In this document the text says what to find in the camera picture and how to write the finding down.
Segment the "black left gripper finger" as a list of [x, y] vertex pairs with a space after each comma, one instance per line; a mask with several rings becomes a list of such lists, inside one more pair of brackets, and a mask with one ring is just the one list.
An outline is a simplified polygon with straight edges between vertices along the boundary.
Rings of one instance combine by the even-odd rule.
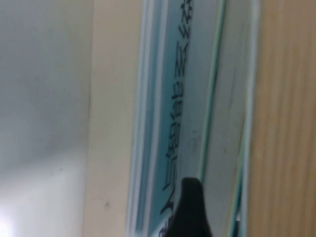
[[198, 178], [186, 177], [181, 183], [181, 197], [167, 237], [212, 237], [203, 194]]

